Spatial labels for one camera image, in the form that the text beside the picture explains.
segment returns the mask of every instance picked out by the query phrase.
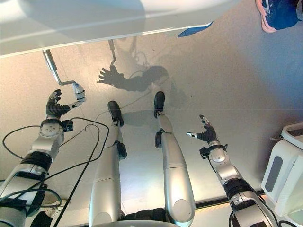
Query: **sneaker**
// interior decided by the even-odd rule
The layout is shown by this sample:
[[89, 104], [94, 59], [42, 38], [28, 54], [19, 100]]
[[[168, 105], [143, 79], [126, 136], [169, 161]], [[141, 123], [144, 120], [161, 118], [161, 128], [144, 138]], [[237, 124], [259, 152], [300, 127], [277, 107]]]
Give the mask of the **sneaker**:
[[302, 0], [256, 0], [262, 29], [273, 33], [303, 20]]

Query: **gray floor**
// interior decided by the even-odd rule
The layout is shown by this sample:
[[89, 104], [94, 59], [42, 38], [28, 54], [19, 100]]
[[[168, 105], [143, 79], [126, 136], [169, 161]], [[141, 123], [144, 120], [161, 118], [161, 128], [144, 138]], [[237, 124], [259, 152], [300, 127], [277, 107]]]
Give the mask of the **gray floor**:
[[[124, 114], [122, 128], [128, 157], [120, 162], [122, 209], [126, 213], [163, 207], [161, 150], [154, 147], [157, 122], [152, 113], [153, 87], [166, 94], [165, 113], [188, 165], [196, 201], [221, 197], [224, 191], [199, 149], [205, 144], [186, 136], [201, 131], [199, 114], [206, 115], [243, 177], [260, 188], [273, 142], [284, 125], [303, 121], [303, 24], [266, 34], [254, 1], [242, 1], [207, 30], [189, 37], [166, 34], [114, 41], [118, 75], [96, 83], [98, 72], [109, 69], [108, 43], [96, 42], [52, 50], [62, 80], [74, 79], [88, 101], [63, 118], [96, 119], [116, 100]], [[1, 138], [21, 126], [40, 124], [49, 94], [59, 86], [40, 52], [1, 60]], [[61, 103], [73, 101], [70, 87], [61, 87]], [[109, 123], [109, 113], [97, 118]], [[75, 120], [75, 132], [85, 122]], [[24, 156], [37, 137], [36, 129], [8, 138], [8, 146]], [[90, 129], [62, 147], [50, 173], [86, 160], [96, 141]], [[19, 160], [1, 146], [0, 177]], [[62, 225], [87, 222], [92, 163], [71, 201]], [[48, 186], [67, 198], [82, 167], [51, 179]]]

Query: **white machine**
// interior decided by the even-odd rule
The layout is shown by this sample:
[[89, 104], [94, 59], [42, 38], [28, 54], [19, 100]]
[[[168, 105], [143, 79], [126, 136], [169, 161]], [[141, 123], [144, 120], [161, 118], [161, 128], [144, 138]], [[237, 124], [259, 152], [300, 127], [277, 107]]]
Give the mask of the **white machine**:
[[303, 122], [285, 126], [261, 184], [279, 216], [303, 225]]

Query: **metal rod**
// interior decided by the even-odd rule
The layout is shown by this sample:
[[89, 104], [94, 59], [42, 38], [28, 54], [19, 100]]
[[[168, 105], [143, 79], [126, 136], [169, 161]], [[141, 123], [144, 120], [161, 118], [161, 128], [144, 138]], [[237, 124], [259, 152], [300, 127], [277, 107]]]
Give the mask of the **metal rod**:
[[43, 50], [42, 51], [43, 56], [46, 60], [47, 66], [49, 68], [49, 70], [52, 72], [53, 77], [55, 78], [56, 82], [61, 85], [67, 85], [67, 84], [76, 84], [76, 82], [74, 80], [69, 80], [69, 81], [65, 81], [65, 82], [61, 82], [59, 75], [57, 73], [57, 66], [55, 64], [55, 61], [53, 60], [53, 56], [50, 50]]

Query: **person's foot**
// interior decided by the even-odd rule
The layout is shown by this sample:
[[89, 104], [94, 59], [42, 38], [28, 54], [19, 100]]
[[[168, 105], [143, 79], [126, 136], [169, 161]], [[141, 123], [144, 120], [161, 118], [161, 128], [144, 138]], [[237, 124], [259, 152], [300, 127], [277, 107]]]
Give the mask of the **person's foot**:
[[124, 125], [124, 121], [118, 103], [116, 101], [109, 101], [107, 107], [110, 112], [110, 115], [112, 116], [112, 120], [114, 122], [120, 121], [120, 126], [122, 127]]
[[303, 20], [302, 0], [256, 0], [263, 31], [273, 33]]
[[165, 101], [165, 95], [162, 91], [158, 91], [155, 95], [155, 99], [154, 99], [154, 117], [157, 118], [157, 112], [163, 111], [164, 108], [164, 101]]

